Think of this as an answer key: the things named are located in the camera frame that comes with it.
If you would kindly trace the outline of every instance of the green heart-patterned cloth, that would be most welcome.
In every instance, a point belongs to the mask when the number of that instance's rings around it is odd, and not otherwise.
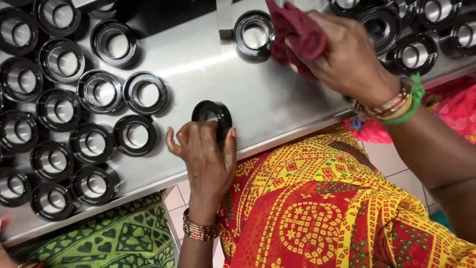
[[[159,193],[84,220],[17,259],[54,268],[172,268],[172,235]]]

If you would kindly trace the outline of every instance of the green thread bracelet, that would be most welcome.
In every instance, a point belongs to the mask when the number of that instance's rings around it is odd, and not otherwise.
[[[412,118],[413,115],[415,115],[415,113],[417,112],[417,109],[421,104],[421,99],[425,95],[425,89],[423,88],[423,85],[421,84],[419,72],[417,74],[412,74],[411,79],[415,83],[412,87],[412,108],[399,118],[390,119],[390,120],[379,120],[382,124],[386,124],[386,125],[403,124],[407,122],[408,120],[410,120],[410,118]]]

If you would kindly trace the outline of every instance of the tile floor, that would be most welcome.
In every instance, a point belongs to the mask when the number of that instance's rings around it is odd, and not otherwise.
[[[387,180],[419,198],[430,216],[441,210],[421,182],[417,180],[415,175],[400,159],[392,144],[370,144],[362,141],[358,141],[358,143],[367,152],[370,162],[382,172]],[[165,199],[165,206],[170,214],[171,226],[175,228],[180,241],[182,241],[184,236],[182,215],[183,211],[188,207],[188,200],[190,198],[190,185],[188,181],[169,187],[164,192],[163,197]],[[221,246],[218,243],[216,244],[217,246],[213,254],[213,267],[221,267],[224,256]]]

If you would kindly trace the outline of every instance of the hand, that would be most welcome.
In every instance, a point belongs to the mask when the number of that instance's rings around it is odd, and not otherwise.
[[[377,59],[362,24],[356,20],[311,11],[308,16],[326,32],[327,47],[315,61],[303,61],[314,75],[333,90],[369,107],[394,98],[400,81]],[[294,38],[286,44],[292,49]]]
[[[0,230],[6,228],[11,220],[11,216],[0,218]],[[2,244],[0,244],[0,268],[17,268],[18,266],[19,264],[10,258],[7,251],[3,248]]]
[[[216,121],[188,122],[178,132],[167,129],[165,142],[169,151],[185,161],[190,181],[188,215],[192,222],[214,225],[221,200],[229,190],[237,167],[236,129],[225,139],[223,153],[217,146]]]

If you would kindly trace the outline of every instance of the red fabric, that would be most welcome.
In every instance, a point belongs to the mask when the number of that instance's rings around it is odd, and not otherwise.
[[[313,19],[289,2],[286,2],[283,8],[279,7],[275,0],[266,0],[266,4],[275,31],[271,56],[281,64],[295,65],[304,78],[316,79],[311,70],[284,43],[284,40],[289,39],[301,59],[312,61],[317,59],[324,50],[327,41],[326,33]]]
[[[476,144],[476,78],[463,76],[426,91],[422,103],[454,131]],[[347,128],[357,140],[368,143],[392,144],[384,125],[372,119],[353,128],[353,119],[346,120]]]

